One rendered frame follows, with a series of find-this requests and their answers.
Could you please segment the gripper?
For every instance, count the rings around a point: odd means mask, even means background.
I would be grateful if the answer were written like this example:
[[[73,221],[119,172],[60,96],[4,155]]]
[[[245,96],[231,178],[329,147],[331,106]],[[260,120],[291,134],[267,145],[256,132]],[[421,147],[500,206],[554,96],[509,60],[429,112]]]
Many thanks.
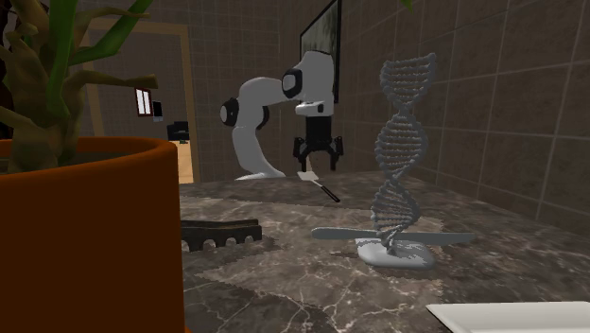
[[[301,172],[307,171],[307,149],[310,152],[328,150],[330,169],[337,169],[338,159],[343,155],[343,140],[341,136],[332,139],[331,130],[331,116],[309,116],[305,119],[305,140],[295,137],[293,145],[293,156],[301,164]]]

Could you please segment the grey double helix figure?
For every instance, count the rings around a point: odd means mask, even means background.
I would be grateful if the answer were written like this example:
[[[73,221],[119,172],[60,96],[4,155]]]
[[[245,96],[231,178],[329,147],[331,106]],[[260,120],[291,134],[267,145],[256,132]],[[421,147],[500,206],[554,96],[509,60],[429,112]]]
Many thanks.
[[[411,110],[427,93],[435,72],[434,53],[385,61],[380,70],[382,92],[396,113],[375,140],[375,160],[385,176],[371,206],[376,235],[356,240],[357,253],[368,265],[425,270],[435,263],[432,252],[423,241],[402,239],[404,231],[419,220],[421,210],[400,183],[400,178],[424,159],[428,148],[427,135]]]

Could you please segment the grey butter knife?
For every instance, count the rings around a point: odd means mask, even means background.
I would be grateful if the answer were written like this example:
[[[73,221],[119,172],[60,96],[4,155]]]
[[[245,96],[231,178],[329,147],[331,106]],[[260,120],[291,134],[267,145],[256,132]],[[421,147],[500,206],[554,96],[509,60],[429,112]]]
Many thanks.
[[[340,227],[317,227],[311,231],[311,236],[316,239],[356,239],[377,238],[375,230],[360,230]],[[427,232],[402,232],[397,239],[424,243],[426,245],[447,246],[474,240],[473,233],[427,233]]]

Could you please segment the black arched rack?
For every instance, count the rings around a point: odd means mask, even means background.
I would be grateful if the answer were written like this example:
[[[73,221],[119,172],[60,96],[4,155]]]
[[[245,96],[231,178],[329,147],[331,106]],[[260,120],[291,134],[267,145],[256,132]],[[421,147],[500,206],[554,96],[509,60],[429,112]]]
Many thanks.
[[[230,221],[189,220],[181,221],[182,240],[188,245],[189,251],[202,251],[206,240],[211,239],[217,247],[224,247],[228,238],[237,244],[244,243],[247,237],[254,241],[262,239],[262,227],[257,219],[241,219]]]

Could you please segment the wooden cabinet with black appliance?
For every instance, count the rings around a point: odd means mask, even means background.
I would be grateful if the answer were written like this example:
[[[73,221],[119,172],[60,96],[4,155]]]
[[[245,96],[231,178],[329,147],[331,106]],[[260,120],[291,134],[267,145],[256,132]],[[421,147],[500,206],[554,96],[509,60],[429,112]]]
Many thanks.
[[[166,126],[167,138],[177,146],[179,183],[191,184],[193,180],[192,156],[187,121],[174,121]]]

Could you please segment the orange plant pot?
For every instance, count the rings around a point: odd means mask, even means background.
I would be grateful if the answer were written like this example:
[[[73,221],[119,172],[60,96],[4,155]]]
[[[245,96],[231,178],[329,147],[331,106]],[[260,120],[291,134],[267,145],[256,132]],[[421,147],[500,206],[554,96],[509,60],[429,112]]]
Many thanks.
[[[0,333],[185,333],[176,146],[78,151],[92,161],[0,175]]]

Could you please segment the white square plate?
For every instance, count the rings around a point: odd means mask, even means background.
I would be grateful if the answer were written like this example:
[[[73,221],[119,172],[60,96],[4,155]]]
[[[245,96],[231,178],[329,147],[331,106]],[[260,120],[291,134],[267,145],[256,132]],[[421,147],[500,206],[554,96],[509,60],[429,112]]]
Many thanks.
[[[590,333],[590,302],[432,304],[453,333]]]

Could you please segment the green leafy plant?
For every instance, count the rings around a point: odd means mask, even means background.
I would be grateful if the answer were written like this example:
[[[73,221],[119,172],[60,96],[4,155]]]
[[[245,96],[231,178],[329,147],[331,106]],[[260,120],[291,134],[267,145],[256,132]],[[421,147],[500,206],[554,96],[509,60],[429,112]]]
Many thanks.
[[[78,0],[9,0],[21,24],[0,45],[3,79],[12,108],[0,106],[0,122],[13,129],[10,174],[67,165],[75,156],[87,84],[155,89],[155,75],[120,79],[95,70],[70,73],[71,66],[115,55],[153,0],[129,9],[79,11]]]

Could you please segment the dark framed wall picture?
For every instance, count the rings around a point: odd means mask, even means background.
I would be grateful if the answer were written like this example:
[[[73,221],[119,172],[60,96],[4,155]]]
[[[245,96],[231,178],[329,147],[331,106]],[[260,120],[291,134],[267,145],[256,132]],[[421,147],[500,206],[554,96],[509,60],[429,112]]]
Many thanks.
[[[339,101],[341,7],[342,0],[331,0],[300,34],[299,46],[300,58],[310,50],[321,51],[332,57],[335,103]]]

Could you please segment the wooden door frame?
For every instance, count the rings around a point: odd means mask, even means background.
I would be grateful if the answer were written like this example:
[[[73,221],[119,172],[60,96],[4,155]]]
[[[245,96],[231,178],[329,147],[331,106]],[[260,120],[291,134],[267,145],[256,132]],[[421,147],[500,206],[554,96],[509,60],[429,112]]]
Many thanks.
[[[138,33],[153,33],[164,35],[177,35],[180,38],[182,70],[183,70],[183,88],[185,96],[185,106],[187,113],[187,120],[189,124],[189,137],[191,139],[191,167],[192,167],[192,183],[199,183],[200,176],[200,159],[198,144],[195,143],[197,139],[197,124],[195,120],[195,101],[193,92],[192,67],[190,55],[190,42],[188,36],[188,26],[183,24],[157,23],[157,22],[138,22],[132,30]],[[102,115],[100,111],[100,103],[98,96],[98,89],[96,85],[89,85],[87,87],[87,94],[90,108],[90,117],[92,119],[92,126],[94,134],[104,136],[104,126]]]

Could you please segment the red framed white wall sign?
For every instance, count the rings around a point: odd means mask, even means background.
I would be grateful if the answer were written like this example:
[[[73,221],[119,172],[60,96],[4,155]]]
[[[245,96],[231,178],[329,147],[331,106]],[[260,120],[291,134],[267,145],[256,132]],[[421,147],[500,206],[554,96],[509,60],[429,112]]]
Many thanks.
[[[136,105],[139,116],[152,116],[151,92],[149,89],[136,88]]]

